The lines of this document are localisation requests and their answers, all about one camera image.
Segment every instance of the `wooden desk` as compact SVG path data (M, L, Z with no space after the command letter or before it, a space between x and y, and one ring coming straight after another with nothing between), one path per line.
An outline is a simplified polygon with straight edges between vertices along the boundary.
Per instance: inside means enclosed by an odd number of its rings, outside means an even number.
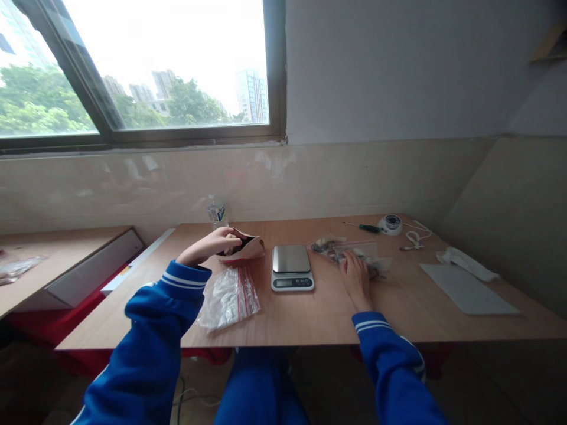
M0 286L0 317L108 245L132 226L0 236L0 248L20 260L48 256L16 282Z
M386 280L371 283L376 310L400 335L413 342L485 341L502 339L567 338L567 322L528 296L500 280L489 286L522 311L517 316L467 316L423 272L419 263L439 264L435 252L447 246L437 236L427 238L421 251L400 251L407 246L405 232L397 237L374 235L351 223L376 224L378 216L321 218L317 220L233 223L248 234L262 235L266 256L250 264L262 311L223 331L207 334L194 325L181 346L255 346L356 344L354 313L338 268L309 252L315 290L308 293L273 293L270 287L272 249L276 244L307 244L325 233L349 241L377 240L380 256L393 257ZM112 292L57 349L115 348L130 328L124 307L147 282L158 280L171 259L211 231L210 224L182 224L148 260ZM216 259L205 266L213 273L222 267Z

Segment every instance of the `clear plastic bag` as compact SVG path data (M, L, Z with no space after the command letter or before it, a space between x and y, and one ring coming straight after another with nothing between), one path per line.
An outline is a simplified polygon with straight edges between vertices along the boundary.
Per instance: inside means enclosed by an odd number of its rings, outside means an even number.
M344 237L329 233L311 244L311 249L328 257L335 264L339 264L344 259L345 251L351 251L368 265L368 274L371 279L376 279L390 270L392 258L378 257L375 240L358 242L345 242L345 240Z
M28 258L26 260L14 261L12 263L1 265L0 285L6 285L8 283L15 282L22 274L27 272L32 267L37 266L45 259L47 259L47 256L37 256Z
M347 239L344 236L336 236L332 233L327 233L309 244L309 248L318 254L327 255L327 253L332 250L336 244L343 243L346 240Z
M207 332L226 328L260 311L248 266L227 267L207 284L204 295L196 323Z

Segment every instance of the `cable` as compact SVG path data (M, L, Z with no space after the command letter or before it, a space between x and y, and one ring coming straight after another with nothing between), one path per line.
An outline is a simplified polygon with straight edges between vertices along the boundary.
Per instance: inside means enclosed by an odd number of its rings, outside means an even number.
M418 229L418 230L422 230L422 231L428 231L429 234L427 236L420 236L419 233L410 230L408 232L406 232L406 238L408 238L408 240L413 243L413 246L410 247L400 247L400 251L410 251L410 250L420 250L421 248L424 248L425 246L421 243L421 241L423 239L428 238L429 236L433 235L433 232L431 230L429 230L428 228L424 228L425 226L423 224L421 224L419 221L415 221L416 223L418 223L419 225L423 226L423 227L417 227L408 223L403 223L403 225L406 225L408 227L412 227L414 229Z
M177 422L175 423L175 425L179 425L179 419L181 417L181 405L183 403L185 403L186 401L198 399L201 402L201 404L206 406L206 407L215 407L215 406L218 406L220 404L220 397L219 396L217 396L217 395L199 395L199 393L197 392L197 390L195 388L185 389L185 379L183 379L183 377L177 377L177 379L181 380L181 394L179 394L176 398L173 399L173 404L172 404L172 407L177 406ZM194 392L196 395L183 400L183 396L185 395L185 393L189 393L190 391ZM217 401L215 401L214 403L207 403L203 400L204 398L215 398Z
M177 377L177 379L181 379L181 396L183 396L183 394L185 393L185 379L183 379L182 377ZM175 422L175 425L179 425L180 415L181 415L181 403L179 403L179 406L177 407L177 422Z
M189 393L190 391L194 392L196 395L183 400L183 395L185 393ZM220 397L219 396L217 396L217 395L199 395L198 391L195 388L189 388L189 389L183 391L180 395L178 395L176 398L173 399L173 405L177 406L177 405L183 404L186 401L193 400L195 398L198 398L199 401L201 402L201 404L206 406L206 407L215 407L215 406L218 406L220 404ZM204 398L216 398L218 401L215 401L214 403L207 403L207 402L203 401Z

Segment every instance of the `plastic bottle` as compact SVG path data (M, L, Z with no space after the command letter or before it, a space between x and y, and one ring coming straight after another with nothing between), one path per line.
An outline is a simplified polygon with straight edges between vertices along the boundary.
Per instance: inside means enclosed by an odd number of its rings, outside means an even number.
M208 198L211 203L207 206L207 213L213 224L213 230L219 227L228 227L229 219L224 209L224 202L214 199L214 194L210 194Z

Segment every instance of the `blue pants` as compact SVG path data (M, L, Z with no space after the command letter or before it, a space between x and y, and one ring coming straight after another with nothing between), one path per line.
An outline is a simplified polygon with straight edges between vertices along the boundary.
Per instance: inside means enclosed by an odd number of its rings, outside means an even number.
M240 348L215 425L308 424L279 348Z

